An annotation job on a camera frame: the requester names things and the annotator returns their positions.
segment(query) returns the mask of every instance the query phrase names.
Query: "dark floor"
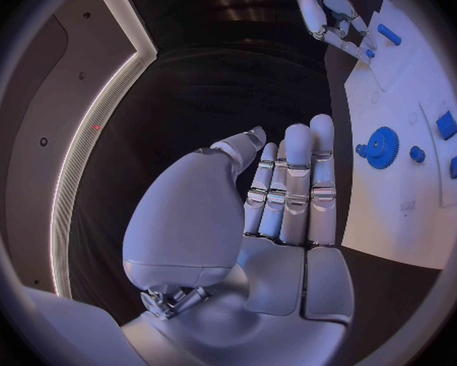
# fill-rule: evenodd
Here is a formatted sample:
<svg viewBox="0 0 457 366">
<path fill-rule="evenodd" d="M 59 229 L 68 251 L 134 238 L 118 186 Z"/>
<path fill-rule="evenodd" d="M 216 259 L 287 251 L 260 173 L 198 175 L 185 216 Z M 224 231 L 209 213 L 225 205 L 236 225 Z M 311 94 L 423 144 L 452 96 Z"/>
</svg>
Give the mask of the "dark floor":
<svg viewBox="0 0 457 366">
<path fill-rule="evenodd" d="M 357 8 L 368 17 L 381 4 L 355 1 L 365 1 Z M 94 148 L 76 197 L 69 250 L 75 299 L 104 308 L 120 324 L 144 310 L 122 268 L 124 231 L 150 183 L 182 155 L 258 124 L 278 143 L 290 124 L 330 114 L 332 106 L 340 239 L 352 182 L 343 83 L 355 62 L 332 50 L 325 60 L 327 80 L 326 48 L 306 33 L 294 0 L 133 2 L 159 58 Z M 253 175 L 254 167 L 238 181 L 242 197 Z M 356 312 L 337 364 L 350 365 L 396 332 L 438 272 L 347 248 L 342 253 L 355 284 Z"/>
</svg>

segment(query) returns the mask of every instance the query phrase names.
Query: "blue gear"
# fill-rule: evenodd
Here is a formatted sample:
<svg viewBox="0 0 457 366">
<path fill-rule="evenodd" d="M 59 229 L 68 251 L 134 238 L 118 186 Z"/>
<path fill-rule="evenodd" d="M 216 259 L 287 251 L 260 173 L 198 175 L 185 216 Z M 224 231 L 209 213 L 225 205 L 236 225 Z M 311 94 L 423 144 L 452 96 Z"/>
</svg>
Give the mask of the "blue gear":
<svg viewBox="0 0 457 366">
<path fill-rule="evenodd" d="M 366 150 L 368 163 L 376 169 L 385 169 L 394 162 L 398 150 L 398 134 L 390 128 L 379 128 L 369 138 Z"/>
</svg>

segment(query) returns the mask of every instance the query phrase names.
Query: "led light strip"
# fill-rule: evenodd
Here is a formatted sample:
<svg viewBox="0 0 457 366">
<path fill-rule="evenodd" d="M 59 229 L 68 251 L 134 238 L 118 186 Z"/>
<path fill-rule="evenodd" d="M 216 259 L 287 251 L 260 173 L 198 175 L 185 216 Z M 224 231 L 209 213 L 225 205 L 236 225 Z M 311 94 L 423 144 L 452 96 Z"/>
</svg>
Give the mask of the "led light strip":
<svg viewBox="0 0 457 366">
<path fill-rule="evenodd" d="M 62 297 L 72 297 L 67 249 L 72 210 L 81 176 L 102 127 L 146 68 L 138 53 L 120 67 L 89 106 L 64 157 L 50 216 L 50 266 L 55 293 Z"/>
</svg>

